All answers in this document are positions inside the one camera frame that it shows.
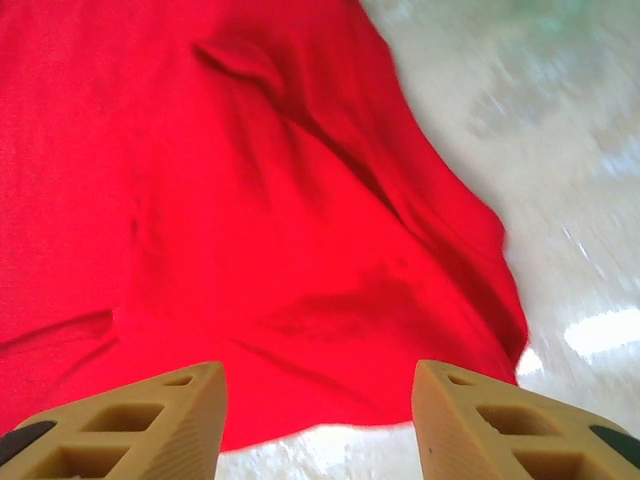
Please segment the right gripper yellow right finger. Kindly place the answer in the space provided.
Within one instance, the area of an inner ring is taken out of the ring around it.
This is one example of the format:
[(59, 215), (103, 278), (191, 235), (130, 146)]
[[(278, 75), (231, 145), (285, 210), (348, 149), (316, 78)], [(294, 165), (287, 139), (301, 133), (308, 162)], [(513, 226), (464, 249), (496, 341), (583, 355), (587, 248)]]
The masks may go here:
[(586, 410), (446, 363), (415, 371), (426, 479), (636, 479), (639, 441)]

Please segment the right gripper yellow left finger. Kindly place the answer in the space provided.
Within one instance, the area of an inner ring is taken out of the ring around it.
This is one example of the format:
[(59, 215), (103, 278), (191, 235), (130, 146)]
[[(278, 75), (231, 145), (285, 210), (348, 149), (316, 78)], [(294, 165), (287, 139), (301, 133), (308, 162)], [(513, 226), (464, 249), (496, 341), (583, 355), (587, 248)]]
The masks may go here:
[(38, 413), (1, 439), (4, 479), (212, 479), (227, 413), (205, 362)]

